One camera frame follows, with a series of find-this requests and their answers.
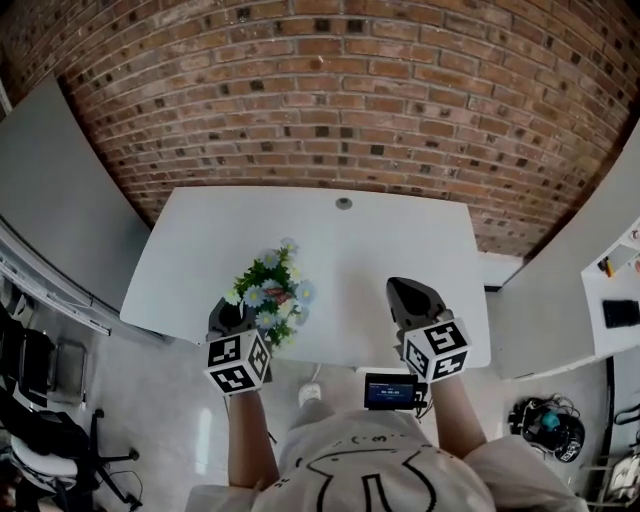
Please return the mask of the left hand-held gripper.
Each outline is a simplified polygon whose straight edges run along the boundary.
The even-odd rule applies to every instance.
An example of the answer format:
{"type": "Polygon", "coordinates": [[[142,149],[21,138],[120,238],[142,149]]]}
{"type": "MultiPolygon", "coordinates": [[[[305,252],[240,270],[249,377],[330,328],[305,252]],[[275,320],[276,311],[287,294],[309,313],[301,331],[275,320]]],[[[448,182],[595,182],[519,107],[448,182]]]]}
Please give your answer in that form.
{"type": "Polygon", "coordinates": [[[224,396],[257,391],[272,381],[267,331],[257,326],[256,311],[243,302],[219,300],[209,315],[204,346],[204,373],[224,396]]]}

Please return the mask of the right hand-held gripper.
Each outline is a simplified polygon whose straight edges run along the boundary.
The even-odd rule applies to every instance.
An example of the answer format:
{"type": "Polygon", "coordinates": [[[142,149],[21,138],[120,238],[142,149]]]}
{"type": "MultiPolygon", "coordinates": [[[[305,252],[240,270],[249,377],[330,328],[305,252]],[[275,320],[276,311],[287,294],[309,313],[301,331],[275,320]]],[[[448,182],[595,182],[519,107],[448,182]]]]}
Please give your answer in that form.
{"type": "Polygon", "coordinates": [[[415,280],[391,277],[386,296],[400,358],[419,381],[432,384],[463,372],[471,340],[440,294],[415,280]]]}

